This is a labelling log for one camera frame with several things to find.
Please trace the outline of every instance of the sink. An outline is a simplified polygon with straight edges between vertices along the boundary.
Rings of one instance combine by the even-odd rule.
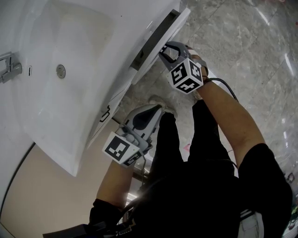
[[[24,44],[19,118],[33,140],[73,174],[77,168],[67,158],[78,149],[74,145],[80,151],[85,146],[82,122],[90,108],[84,99],[114,24],[105,14],[76,4],[50,0],[41,7]],[[63,79],[58,65],[65,67]]]

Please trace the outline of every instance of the black sleeve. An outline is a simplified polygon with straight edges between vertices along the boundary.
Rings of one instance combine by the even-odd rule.
[[[106,221],[109,225],[115,225],[121,218],[121,212],[108,202],[96,199],[90,211],[89,224],[94,225]]]
[[[292,191],[273,152],[265,144],[254,146],[238,174],[245,203],[262,214],[265,238],[282,237],[291,217]]]

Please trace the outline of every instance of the hand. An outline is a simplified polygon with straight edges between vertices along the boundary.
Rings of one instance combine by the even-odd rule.
[[[196,54],[192,54],[191,55],[191,58],[192,59],[197,59],[197,60],[201,60],[201,57],[200,56],[198,56],[198,55],[196,55]],[[207,78],[208,78],[208,75],[207,75],[207,70],[206,70],[206,68],[205,68],[205,66],[202,66],[201,67],[201,71],[202,71],[202,78],[203,78],[203,81],[205,81]]]

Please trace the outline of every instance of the chrome faucet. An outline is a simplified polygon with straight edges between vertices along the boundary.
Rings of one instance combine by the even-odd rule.
[[[5,60],[6,69],[0,71],[0,82],[6,83],[18,74],[22,73],[23,68],[20,63],[14,63],[15,54],[8,52],[0,55],[0,61]]]

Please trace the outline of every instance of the leg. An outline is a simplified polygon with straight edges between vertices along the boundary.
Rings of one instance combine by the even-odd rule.
[[[195,135],[190,147],[190,163],[207,159],[228,159],[227,150],[219,139],[218,125],[203,100],[192,107]]]
[[[154,183],[167,173],[173,172],[183,163],[179,151],[179,137],[175,121],[174,115],[167,112],[160,120],[156,152],[147,184]]]

